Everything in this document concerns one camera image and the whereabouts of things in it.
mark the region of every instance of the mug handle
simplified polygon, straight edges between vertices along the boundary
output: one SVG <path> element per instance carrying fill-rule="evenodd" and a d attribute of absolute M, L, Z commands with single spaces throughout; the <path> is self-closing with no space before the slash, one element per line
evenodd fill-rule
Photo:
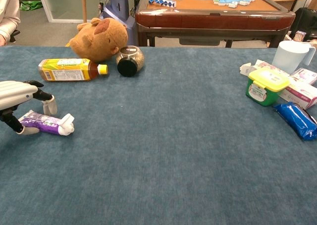
<path fill-rule="evenodd" d="M 312 47 L 312 46 L 310 45 L 309 51 L 308 51 L 308 53 L 306 54 L 306 56 L 304 57 L 304 59 L 303 59 L 303 63 L 304 63 L 305 65 L 309 65 L 309 64 L 311 63 L 315 52 L 316 52 L 316 48 L 315 48 L 315 47 Z"/>

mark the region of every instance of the chair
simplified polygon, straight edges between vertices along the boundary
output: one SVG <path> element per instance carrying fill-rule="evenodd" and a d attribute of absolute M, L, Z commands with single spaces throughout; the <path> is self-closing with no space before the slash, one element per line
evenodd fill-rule
<path fill-rule="evenodd" d="M 20 33 L 21 33 L 21 32 L 20 32 L 19 30 L 15 29 L 15 30 L 13 31 L 13 33 L 10 35 L 10 42 L 11 42 L 11 43 L 15 43 L 16 40 L 15 40 L 15 37 L 14 37 L 14 36 L 16 36 L 16 35 L 18 35 L 18 34 L 20 34 Z"/>

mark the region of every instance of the blue wrapper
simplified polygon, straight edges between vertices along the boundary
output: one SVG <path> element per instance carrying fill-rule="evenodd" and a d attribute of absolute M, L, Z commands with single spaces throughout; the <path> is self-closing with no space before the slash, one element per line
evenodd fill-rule
<path fill-rule="evenodd" d="M 317 122 L 299 105 L 289 102 L 274 108 L 301 138 L 304 140 L 317 138 Z"/>

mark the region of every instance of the robotic hand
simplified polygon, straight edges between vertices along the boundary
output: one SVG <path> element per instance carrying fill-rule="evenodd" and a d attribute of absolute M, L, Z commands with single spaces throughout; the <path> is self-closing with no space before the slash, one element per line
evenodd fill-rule
<path fill-rule="evenodd" d="M 25 82 L 2 81 L 0 82 L 0 120 L 5 122 L 18 134 L 34 134 L 39 132 L 38 128 L 25 127 L 13 116 L 18 106 L 32 98 L 41 100 L 44 114 L 57 113 L 57 106 L 54 95 L 43 92 L 38 87 L 44 85 L 38 81 Z"/>

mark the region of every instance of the teddy bear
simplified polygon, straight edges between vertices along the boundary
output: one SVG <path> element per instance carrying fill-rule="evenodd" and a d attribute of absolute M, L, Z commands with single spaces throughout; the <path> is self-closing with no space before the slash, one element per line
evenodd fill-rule
<path fill-rule="evenodd" d="M 126 26 L 113 18 L 93 18 L 91 23 L 77 25 L 77 30 L 69 45 L 80 58 L 104 61 L 127 45 Z"/>

